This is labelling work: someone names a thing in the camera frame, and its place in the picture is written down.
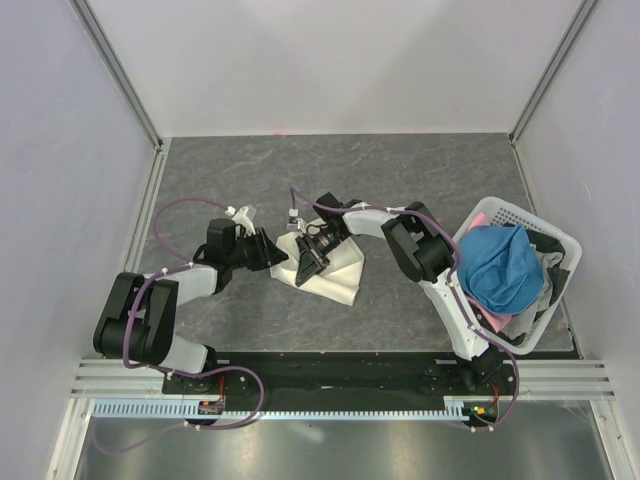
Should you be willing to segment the white cloth napkin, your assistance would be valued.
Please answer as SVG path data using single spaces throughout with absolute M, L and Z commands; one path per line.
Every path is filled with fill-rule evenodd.
M 338 221 L 326 221 L 318 218 L 307 223 L 305 233 L 316 233 L 322 227 L 341 229 Z M 295 277 L 299 264 L 299 253 L 295 240 L 302 234 L 302 232 L 290 232 L 277 238 L 276 246 L 286 252 L 289 259 L 270 268 L 271 278 L 297 290 L 352 306 L 359 290 L 364 268 L 364 254 L 360 248 L 349 237 L 329 254 L 330 265 L 324 272 L 313 276 L 301 287 L 297 287 Z

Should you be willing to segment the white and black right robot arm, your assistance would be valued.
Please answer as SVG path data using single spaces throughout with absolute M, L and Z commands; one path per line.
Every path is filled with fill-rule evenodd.
M 499 355 L 481 326 L 456 276 L 457 245 L 421 202 L 404 208 L 347 203 L 326 193 L 310 203 L 321 219 L 314 233 L 296 240 L 300 287 L 330 266 L 329 254 L 353 236 L 386 241 L 401 272 L 418 284 L 432 302 L 449 334 L 453 352 L 461 360 L 458 381 L 467 392 L 483 392 L 494 381 Z

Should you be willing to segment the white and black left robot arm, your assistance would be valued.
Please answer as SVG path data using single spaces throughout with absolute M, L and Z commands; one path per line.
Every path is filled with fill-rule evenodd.
M 178 307 L 222 292 L 238 269 L 263 271 L 288 259 L 263 228 L 213 219 L 186 264 L 116 276 L 93 334 L 94 351 L 129 369 L 182 377 L 198 393 L 211 392 L 228 372 L 249 377 L 245 367 L 220 365 L 214 348 L 176 334 Z

